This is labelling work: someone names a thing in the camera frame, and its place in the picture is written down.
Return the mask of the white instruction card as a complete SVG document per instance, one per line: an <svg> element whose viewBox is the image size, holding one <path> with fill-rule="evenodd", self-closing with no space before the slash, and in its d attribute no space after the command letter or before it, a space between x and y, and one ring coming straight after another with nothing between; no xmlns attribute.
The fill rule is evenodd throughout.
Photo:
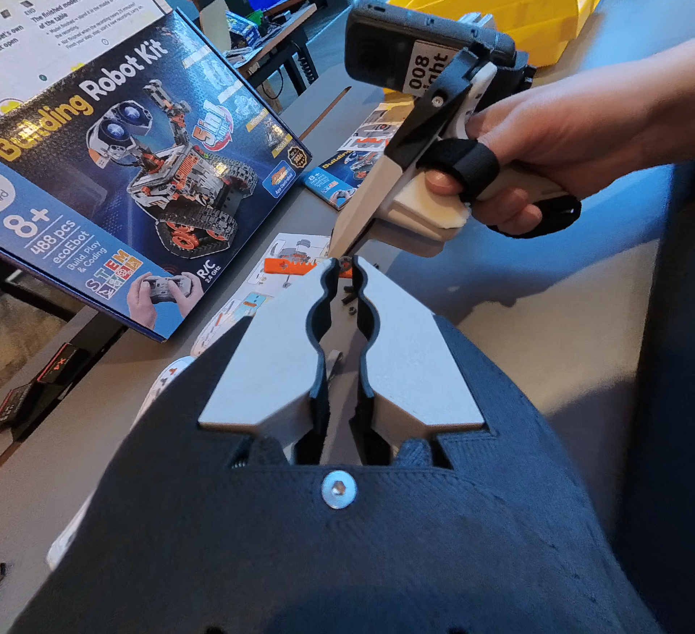
<svg viewBox="0 0 695 634"><path fill-rule="evenodd" d="M163 0L1 0L1 115L169 10Z"/></svg>

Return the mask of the person's right forearm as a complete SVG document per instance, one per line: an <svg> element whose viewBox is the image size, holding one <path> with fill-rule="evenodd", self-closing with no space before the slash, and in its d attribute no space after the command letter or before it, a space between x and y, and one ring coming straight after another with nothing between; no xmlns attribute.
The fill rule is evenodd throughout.
<svg viewBox="0 0 695 634"><path fill-rule="evenodd" d="M656 112L660 163L694 160L694 40L662 54L664 93Z"/></svg>

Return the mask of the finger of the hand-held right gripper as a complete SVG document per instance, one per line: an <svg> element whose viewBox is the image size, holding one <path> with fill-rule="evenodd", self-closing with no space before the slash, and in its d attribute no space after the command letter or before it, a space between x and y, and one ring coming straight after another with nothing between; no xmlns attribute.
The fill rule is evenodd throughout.
<svg viewBox="0 0 695 634"><path fill-rule="evenodd" d="M419 257L439 255L447 229L438 228L411 212L388 212L372 220L372 239Z"/></svg>
<svg viewBox="0 0 695 634"><path fill-rule="evenodd" d="M403 170L382 156L347 202L336 220L327 256L352 256L372 239L372 220L388 212L411 212L447 229L447 241L456 237L471 213L458 195L437 195L426 185L425 172L412 164Z"/></svg>

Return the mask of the blue toy robot box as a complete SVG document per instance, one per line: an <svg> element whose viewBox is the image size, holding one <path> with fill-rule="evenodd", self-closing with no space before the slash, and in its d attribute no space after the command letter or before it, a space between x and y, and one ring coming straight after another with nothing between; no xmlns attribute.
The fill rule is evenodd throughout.
<svg viewBox="0 0 695 634"><path fill-rule="evenodd" d="M164 342L311 158L176 10L1 119L1 258Z"/></svg>

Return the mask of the black red box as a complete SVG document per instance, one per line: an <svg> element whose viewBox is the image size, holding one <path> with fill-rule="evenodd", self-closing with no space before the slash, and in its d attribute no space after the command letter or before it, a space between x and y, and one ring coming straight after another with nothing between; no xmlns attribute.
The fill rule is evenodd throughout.
<svg viewBox="0 0 695 634"><path fill-rule="evenodd" d="M41 386L36 381L11 389L1 402L1 430L23 423L40 394Z"/></svg>
<svg viewBox="0 0 695 634"><path fill-rule="evenodd" d="M88 358L88 350L65 342L39 372L35 382L44 386L67 386Z"/></svg>

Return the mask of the grey desk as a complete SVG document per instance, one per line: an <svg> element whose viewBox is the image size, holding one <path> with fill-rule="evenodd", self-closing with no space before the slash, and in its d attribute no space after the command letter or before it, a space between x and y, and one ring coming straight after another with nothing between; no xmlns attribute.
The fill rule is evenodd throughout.
<svg viewBox="0 0 695 634"><path fill-rule="evenodd" d="M1 561L42 581L51 543L98 483L160 371L239 287L279 232L327 234L335 213L301 187L170 340L126 331L37 429L1 434ZM551 421L604 529L614 532L667 168L643 170L584 204L556 237L505 239L475 221L435 258L371 242L361 251L471 339Z"/></svg>

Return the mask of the blue cover booklet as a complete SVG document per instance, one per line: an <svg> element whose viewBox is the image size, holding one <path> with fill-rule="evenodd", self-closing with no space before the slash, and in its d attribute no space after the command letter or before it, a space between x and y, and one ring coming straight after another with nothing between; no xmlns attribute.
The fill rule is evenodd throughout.
<svg viewBox="0 0 695 634"><path fill-rule="evenodd" d="M341 210L381 158L378 151L341 150L302 173L301 183L336 210Z"/></svg>

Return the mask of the white orange leaflet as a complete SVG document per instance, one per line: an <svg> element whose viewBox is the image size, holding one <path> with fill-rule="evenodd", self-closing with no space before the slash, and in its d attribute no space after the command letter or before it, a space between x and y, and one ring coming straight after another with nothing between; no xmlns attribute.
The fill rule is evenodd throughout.
<svg viewBox="0 0 695 634"><path fill-rule="evenodd" d="M380 102L337 151L383 152L412 108L412 98Z"/></svg>

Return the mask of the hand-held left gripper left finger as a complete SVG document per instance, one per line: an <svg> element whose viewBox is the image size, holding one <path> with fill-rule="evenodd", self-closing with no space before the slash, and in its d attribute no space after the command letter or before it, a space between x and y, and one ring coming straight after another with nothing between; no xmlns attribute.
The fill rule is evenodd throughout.
<svg viewBox="0 0 695 634"><path fill-rule="evenodd" d="M199 425L294 447L294 462L317 465L329 423L325 353L340 263L328 258L249 321Z"/></svg>

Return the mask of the open instruction booklet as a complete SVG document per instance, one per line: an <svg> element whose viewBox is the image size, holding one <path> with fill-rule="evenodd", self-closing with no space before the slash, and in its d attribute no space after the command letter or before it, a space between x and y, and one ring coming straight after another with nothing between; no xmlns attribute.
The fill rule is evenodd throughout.
<svg viewBox="0 0 695 634"><path fill-rule="evenodd" d="M271 270L266 263L296 262L312 267L327 257L329 240L328 236L323 235L287 232L277 234L240 287L201 329L190 353L170 362L153 380L131 426L138 424L152 403L174 378L177 378L241 318L255 316L262 306L285 293L300 277L285 274L279 270Z"/></svg>

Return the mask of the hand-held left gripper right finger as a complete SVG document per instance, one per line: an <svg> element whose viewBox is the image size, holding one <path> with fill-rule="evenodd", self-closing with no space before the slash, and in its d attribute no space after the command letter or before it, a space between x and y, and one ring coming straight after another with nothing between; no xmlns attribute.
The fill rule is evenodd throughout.
<svg viewBox="0 0 695 634"><path fill-rule="evenodd" d="M350 429L364 465L388 465L404 442L485 427L434 313L362 257L352 261L366 338Z"/></svg>

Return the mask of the orange toothed beam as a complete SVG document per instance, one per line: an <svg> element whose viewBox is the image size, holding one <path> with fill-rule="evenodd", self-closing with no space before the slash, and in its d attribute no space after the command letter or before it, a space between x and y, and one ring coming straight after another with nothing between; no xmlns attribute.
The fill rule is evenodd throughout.
<svg viewBox="0 0 695 634"><path fill-rule="evenodd" d="M328 260L327 257L318 257L304 262L293 261L284 257L267 257L264 260L264 272L266 274L284 274L284 275L306 275L317 265ZM339 267L339 278L352 278L352 258L343 256L337 259Z"/></svg>

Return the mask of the person's right hand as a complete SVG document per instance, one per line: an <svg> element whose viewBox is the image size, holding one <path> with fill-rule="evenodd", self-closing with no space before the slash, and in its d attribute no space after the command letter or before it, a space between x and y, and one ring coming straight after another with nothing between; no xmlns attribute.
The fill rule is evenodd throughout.
<svg viewBox="0 0 695 634"><path fill-rule="evenodd" d="M638 170L677 164L667 114L678 48L538 86L476 114L469 138L585 199Z"/></svg>

